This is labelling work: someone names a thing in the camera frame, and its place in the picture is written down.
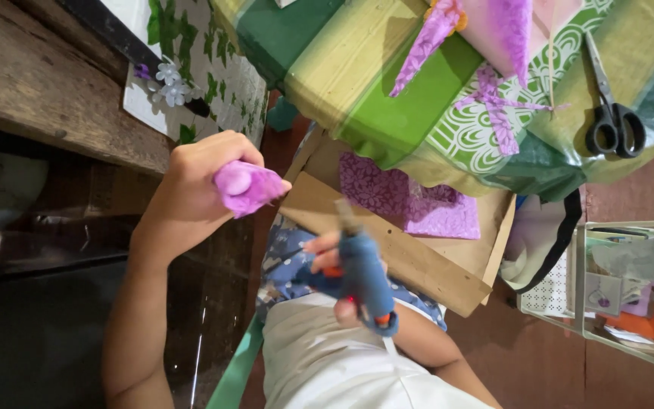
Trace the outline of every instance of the white shirt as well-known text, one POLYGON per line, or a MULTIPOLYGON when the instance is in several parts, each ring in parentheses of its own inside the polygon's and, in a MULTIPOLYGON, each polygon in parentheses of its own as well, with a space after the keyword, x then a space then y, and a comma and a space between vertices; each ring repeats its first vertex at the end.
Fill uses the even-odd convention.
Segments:
POLYGON ((365 328, 341 328, 332 312, 335 302, 314 293, 269 311, 265 409, 490 409, 412 360, 391 356, 382 339, 365 328))

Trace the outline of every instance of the purple flower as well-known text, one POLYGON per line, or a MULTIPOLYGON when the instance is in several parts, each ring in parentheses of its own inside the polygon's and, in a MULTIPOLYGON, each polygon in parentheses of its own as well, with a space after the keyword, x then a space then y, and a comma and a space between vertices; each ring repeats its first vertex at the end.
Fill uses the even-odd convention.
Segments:
POLYGON ((135 75, 136 78, 150 79, 150 75, 148 75, 148 66, 145 64, 133 66, 133 75, 135 75))

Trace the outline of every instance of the blue patterned shorts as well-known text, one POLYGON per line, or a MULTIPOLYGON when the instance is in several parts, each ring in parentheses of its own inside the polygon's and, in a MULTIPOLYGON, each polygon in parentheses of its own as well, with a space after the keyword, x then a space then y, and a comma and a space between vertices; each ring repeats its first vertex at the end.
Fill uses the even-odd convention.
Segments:
MULTIPOLYGON (((315 236, 298 226, 293 220, 277 215, 269 229, 267 253, 262 262, 262 285, 257 295, 257 315, 264 321, 267 312, 275 304, 302 297, 313 292, 304 284, 294 284, 292 280, 303 269, 312 265, 314 255, 302 251, 304 243, 315 236)), ((417 307, 446 330, 441 308, 430 297, 408 291, 403 284, 389 278, 393 297, 417 307)))

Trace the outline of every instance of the patterned tablecloth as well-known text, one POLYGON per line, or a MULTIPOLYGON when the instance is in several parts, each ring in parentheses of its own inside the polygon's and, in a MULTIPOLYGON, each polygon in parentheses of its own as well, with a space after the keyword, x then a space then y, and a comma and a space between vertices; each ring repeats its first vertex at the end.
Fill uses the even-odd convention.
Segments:
MULTIPOLYGON (((460 36, 449 37, 399 97, 387 96, 421 27, 424 0, 299 0, 284 9, 274 0, 211 3, 217 23, 268 87, 359 155, 425 186, 561 200, 586 181, 617 180, 654 157, 654 0, 585 0, 554 41, 554 79, 561 79, 555 99, 572 105, 553 119, 505 107, 521 150, 513 156, 498 152, 483 104, 453 108, 476 90, 475 72, 484 63, 460 36), (584 64, 585 31, 596 31, 615 99, 645 120, 648 147, 636 159, 590 157, 583 145, 598 103, 584 64)), ((548 55, 545 47, 531 62, 526 89, 514 78, 500 87, 501 96, 548 103, 548 55)))

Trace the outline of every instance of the purple tissue paper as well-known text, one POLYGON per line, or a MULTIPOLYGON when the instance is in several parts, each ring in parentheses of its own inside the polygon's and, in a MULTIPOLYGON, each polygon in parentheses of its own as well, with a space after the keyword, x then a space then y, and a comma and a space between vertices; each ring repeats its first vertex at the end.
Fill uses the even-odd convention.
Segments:
POLYGON ((281 178, 273 170, 233 161, 213 175, 224 206, 239 219, 284 194, 281 178))
POLYGON ((400 170, 381 170, 370 158, 339 155, 342 194, 379 215, 401 215, 403 230, 454 239, 479 239, 476 199, 438 185, 425 188, 400 170))

